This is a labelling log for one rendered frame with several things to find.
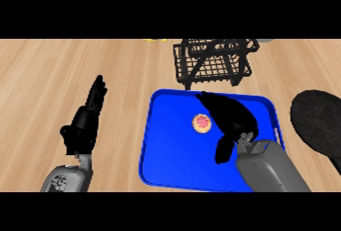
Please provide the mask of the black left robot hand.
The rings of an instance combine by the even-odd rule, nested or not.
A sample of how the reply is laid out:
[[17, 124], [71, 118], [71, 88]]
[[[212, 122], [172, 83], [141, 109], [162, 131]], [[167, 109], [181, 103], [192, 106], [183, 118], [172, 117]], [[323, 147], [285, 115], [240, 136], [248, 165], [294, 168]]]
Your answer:
[[72, 123], [60, 129], [68, 155], [91, 154], [106, 91], [102, 75], [99, 75], [90, 87], [85, 105], [77, 109]]

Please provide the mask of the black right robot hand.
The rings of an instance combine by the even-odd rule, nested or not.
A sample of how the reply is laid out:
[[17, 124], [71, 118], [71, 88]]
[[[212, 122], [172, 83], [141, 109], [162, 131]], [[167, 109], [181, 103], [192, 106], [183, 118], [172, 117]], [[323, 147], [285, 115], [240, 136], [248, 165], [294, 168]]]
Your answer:
[[248, 145], [258, 136], [258, 123], [252, 112], [236, 99], [205, 91], [196, 94], [196, 98], [223, 133], [214, 154], [214, 161], [221, 164], [230, 160], [234, 144]]

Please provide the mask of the pink frosted cupcake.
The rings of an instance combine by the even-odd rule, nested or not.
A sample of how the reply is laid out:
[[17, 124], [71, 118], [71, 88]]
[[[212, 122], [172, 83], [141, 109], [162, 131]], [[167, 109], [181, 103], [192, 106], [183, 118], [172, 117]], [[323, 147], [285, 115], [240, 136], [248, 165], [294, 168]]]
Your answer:
[[196, 114], [192, 120], [192, 126], [198, 133], [205, 134], [211, 130], [211, 119], [203, 114]]

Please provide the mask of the blue plastic tray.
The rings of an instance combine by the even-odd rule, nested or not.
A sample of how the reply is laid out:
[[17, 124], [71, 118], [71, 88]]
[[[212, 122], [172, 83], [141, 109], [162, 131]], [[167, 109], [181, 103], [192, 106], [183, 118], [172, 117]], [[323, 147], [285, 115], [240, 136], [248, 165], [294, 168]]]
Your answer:
[[[223, 133], [196, 94], [202, 91], [161, 89], [150, 96], [144, 124], [139, 174], [144, 184], [178, 189], [249, 192], [239, 174], [237, 145], [230, 160], [214, 161], [217, 141]], [[283, 143], [276, 108], [263, 96], [215, 93], [246, 106], [258, 123], [254, 141]], [[192, 126], [196, 114], [211, 119], [211, 130], [201, 134]]]

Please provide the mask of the dark round pan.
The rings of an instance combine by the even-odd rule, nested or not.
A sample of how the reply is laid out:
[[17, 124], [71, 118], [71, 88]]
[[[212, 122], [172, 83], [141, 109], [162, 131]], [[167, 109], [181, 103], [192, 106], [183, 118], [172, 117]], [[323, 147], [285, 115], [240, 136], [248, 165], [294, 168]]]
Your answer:
[[341, 98], [316, 89], [298, 93], [291, 122], [302, 142], [329, 158], [341, 175]]

